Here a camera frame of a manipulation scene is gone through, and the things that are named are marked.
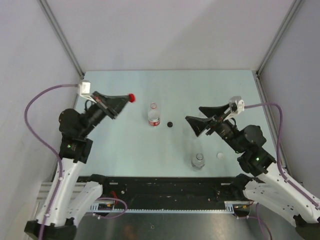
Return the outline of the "red bottle cap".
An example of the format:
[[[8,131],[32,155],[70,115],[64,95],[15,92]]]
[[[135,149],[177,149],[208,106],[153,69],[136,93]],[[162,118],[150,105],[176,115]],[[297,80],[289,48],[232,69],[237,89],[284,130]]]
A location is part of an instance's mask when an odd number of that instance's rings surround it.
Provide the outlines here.
[[[136,101],[136,97],[133,93],[128,94],[129,102],[134,103]]]

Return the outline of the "clear bottle red label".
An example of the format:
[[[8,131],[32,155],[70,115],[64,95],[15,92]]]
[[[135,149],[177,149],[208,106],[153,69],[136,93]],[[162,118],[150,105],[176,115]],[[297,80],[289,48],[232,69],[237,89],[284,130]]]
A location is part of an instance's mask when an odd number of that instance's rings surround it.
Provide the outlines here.
[[[161,122],[160,111],[156,103],[152,102],[150,104],[150,109],[148,111],[147,116],[148,116],[148,124],[150,126],[157,127],[160,124]]]

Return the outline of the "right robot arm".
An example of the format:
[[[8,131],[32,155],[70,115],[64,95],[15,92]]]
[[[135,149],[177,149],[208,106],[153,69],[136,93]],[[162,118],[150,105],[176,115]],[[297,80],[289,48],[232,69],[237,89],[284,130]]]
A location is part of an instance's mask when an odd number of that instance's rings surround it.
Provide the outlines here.
[[[230,194],[237,200],[252,200],[289,222],[305,240],[320,238],[320,199],[306,190],[264,148],[266,138],[260,126],[248,125],[238,130],[230,119],[242,113],[246,106],[229,103],[219,107],[199,107],[205,118],[186,116],[197,137],[202,133],[217,133],[240,157],[237,161],[244,173],[231,183]]]

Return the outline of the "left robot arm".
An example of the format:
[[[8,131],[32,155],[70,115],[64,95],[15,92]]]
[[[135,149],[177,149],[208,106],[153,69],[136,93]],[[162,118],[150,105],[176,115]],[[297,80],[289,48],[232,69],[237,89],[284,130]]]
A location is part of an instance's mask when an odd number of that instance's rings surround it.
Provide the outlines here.
[[[89,97],[90,107],[83,113],[68,108],[59,115],[62,142],[55,151],[58,167],[54,179],[35,220],[26,223],[24,232],[33,240],[73,240],[82,218],[97,200],[110,196],[107,177],[93,174],[82,191],[71,199],[80,171],[86,165],[93,141],[88,135],[105,118],[115,119],[134,94],[107,96],[97,91]]]

